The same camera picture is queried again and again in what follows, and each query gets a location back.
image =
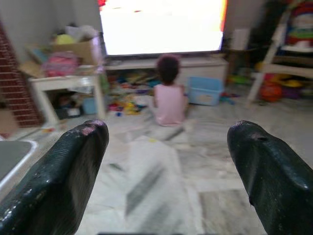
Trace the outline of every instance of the tv stand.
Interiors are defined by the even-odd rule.
[[[154,69],[157,59],[124,60],[112,62],[106,66],[106,71]],[[225,81],[228,62],[216,57],[190,57],[181,59],[181,69],[177,79],[178,84],[187,86],[191,76],[212,77]]]

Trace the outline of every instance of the child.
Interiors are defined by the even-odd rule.
[[[154,87],[156,121],[162,126],[181,124],[185,119],[187,100],[184,96],[184,86],[175,84],[179,73],[179,59],[170,54],[162,55],[156,69],[162,82]]]

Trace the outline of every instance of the television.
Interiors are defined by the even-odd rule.
[[[100,8],[108,56],[221,48],[227,0],[107,0]]]

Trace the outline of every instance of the marble floor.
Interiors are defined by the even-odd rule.
[[[235,105],[191,106],[178,127],[156,125],[148,110],[109,114],[110,143],[76,234],[266,234],[230,158],[227,131],[237,120],[253,121],[313,167],[313,103],[286,99],[246,109],[246,88],[236,93],[242,96]],[[88,118],[69,121],[67,128]],[[44,149],[60,134],[51,135]]]

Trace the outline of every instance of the curly hair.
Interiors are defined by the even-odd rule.
[[[156,68],[160,80],[164,85],[172,85],[179,73],[179,58],[172,54],[165,54],[159,57]]]

